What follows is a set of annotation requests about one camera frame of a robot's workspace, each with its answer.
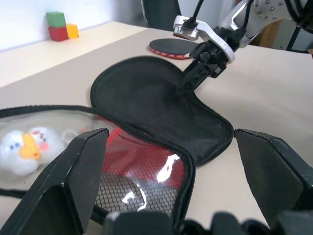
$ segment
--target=beige table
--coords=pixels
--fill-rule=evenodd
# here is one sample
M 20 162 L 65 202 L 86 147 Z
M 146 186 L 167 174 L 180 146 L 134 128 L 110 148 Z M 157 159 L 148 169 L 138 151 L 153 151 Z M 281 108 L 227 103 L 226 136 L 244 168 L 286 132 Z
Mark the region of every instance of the beige table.
M 171 33 L 142 30 L 4 86 L 0 89 L 0 107 L 90 105 L 89 89 L 100 72 L 129 57 L 152 55 L 146 46 L 151 40 L 164 37 L 171 37 Z M 182 70 L 190 63 L 190 60 L 168 60 Z M 309 55 L 248 46 L 236 52 L 235 62 L 218 79 L 207 79 L 196 93 L 235 128 L 280 136 L 313 165 L 312 65 Z M 4 203 L 5 200 L 0 201 L 0 224 L 18 203 L 12 199 Z M 246 182 L 235 140 L 217 159 L 197 169 L 187 217 L 208 226 L 216 211 L 232 212 L 239 220 L 265 221 Z M 88 234 L 97 234 L 97 229 L 91 223 Z

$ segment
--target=plush toy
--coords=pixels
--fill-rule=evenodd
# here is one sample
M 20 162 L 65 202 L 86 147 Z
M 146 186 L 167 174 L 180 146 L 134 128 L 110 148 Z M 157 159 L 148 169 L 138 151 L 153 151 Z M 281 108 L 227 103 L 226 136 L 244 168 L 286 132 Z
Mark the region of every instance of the plush toy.
M 24 176 L 50 163 L 64 149 L 62 139 L 51 128 L 35 127 L 26 133 L 14 130 L 2 139 L 0 168 Z

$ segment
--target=green block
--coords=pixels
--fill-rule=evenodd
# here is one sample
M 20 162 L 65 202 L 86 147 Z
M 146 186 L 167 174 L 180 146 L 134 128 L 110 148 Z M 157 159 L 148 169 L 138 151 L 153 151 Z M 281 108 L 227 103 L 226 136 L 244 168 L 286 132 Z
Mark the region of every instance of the green block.
M 67 23 L 65 22 L 65 17 L 63 12 L 47 12 L 47 21 L 50 27 L 60 28 L 66 27 Z

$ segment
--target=ping pong paddle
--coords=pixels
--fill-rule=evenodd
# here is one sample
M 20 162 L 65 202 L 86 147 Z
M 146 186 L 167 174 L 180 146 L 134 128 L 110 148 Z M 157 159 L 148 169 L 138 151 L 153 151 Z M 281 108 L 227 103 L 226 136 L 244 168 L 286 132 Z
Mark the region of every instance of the ping pong paddle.
M 187 40 L 163 38 L 151 41 L 149 49 L 158 55 L 183 60 L 190 57 L 191 51 L 197 45 L 197 43 Z

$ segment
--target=toy block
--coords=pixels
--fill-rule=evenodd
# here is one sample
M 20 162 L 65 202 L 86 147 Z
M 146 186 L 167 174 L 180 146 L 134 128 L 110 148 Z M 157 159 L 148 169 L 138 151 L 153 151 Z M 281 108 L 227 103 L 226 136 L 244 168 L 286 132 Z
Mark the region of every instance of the toy block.
M 47 12 L 47 21 L 50 27 L 60 28 L 66 27 L 67 23 L 65 21 L 64 13 L 63 12 Z
M 68 34 L 68 38 L 70 38 L 70 39 L 78 38 L 77 25 L 72 24 L 72 23 L 68 23 L 67 24 L 67 34 Z
M 66 27 L 61 28 L 49 27 L 48 30 L 50 38 L 54 41 L 60 42 L 68 39 Z

